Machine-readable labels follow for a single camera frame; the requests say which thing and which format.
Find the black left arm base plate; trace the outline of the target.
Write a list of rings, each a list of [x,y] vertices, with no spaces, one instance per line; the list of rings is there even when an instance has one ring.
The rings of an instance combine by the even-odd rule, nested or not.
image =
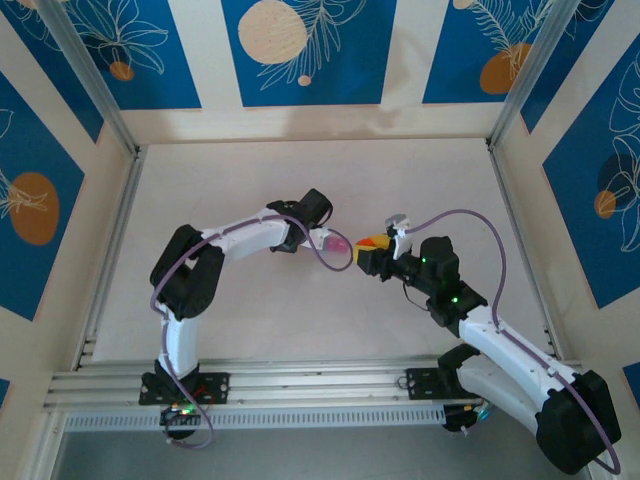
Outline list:
[[[230,375],[223,372],[193,372],[183,379],[182,385],[200,404],[226,404]],[[166,372],[142,375],[138,404],[172,405],[192,403]]]

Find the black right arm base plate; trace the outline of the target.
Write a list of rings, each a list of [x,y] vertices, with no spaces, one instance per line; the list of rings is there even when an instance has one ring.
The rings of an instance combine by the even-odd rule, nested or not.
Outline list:
[[[475,400],[463,389],[456,373],[446,368],[409,368],[405,371],[411,400]]]

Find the aluminium frame post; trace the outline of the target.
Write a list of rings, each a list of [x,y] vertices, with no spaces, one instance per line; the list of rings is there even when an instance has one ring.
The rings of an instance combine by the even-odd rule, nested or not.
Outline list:
[[[138,157],[140,146],[134,139],[120,109],[80,35],[58,0],[34,0],[36,10],[113,135],[129,155]]]
[[[554,0],[549,16],[540,27],[526,60],[507,94],[500,114],[487,138],[493,154],[505,139],[544,67],[564,34],[581,0]]]

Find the aluminium cross rail beam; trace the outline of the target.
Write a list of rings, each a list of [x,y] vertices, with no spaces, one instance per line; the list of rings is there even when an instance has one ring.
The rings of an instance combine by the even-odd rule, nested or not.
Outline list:
[[[202,372],[230,375],[225,407],[287,408],[406,405],[398,379],[409,368],[437,365],[434,355],[356,360],[202,361]],[[147,362],[89,362],[56,372],[43,408],[53,411],[138,409]]]

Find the aluminium side rail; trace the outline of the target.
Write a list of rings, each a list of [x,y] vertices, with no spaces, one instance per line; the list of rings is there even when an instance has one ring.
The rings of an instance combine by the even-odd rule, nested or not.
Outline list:
[[[550,344],[550,348],[553,352],[553,357],[559,360],[564,360],[565,355],[564,355],[563,347],[558,337],[555,326],[553,325],[548,302],[544,298],[543,291],[541,289],[541,284],[536,276],[536,272],[531,262],[531,258],[529,255],[529,248],[525,241],[523,225],[517,215],[515,198],[512,195],[512,192],[509,188],[507,177],[504,173],[503,167],[501,166],[499,158],[495,153],[495,148],[491,145],[489,141],[486,142],[486,145],[487,145],[487,150],[488,150],[489,158],[491,161],[491,165],[494,170],[494,174],[496,176],[496,180],[501,191],[501,196],[503,198],[503,202],[505,204],[505,208],[507,210],[507,213],[510,219],[511,228],[518,246],[523,267],[526,272],[528,282],[531,288],[533,289],[534,297],[538,304],[538,310],[541,312],[544,319],[545,335],[547,337],[548,343]]]
[[[99,275],[91,291],[89,298],[90,303],[70,363],[71,371],[76,371],[80,367],[85,344],[93,338],[98,331],[99,322],[113,281],[130,212],[144,168],[144,162],[148,154],[148,148],[148,145],[139,146],[128,168],[126,180],[118,197],[117,208],[110,225],[108,243],[101,259]]]

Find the blue floral wall poster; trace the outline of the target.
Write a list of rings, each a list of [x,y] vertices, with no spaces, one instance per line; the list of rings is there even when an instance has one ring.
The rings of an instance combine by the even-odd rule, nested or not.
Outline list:
[[[169,0],[64,0],[122,110],[199,109]]]
[[[397,0],[221,0],[246,108],[376,105]]]
[[[556,0],[450,0],[425,104],[500,102]]]
[[[640,287],[640,34],[543,163],[596,305]]]
[[[84,172],[0,73],[0,307],[32,321]]]

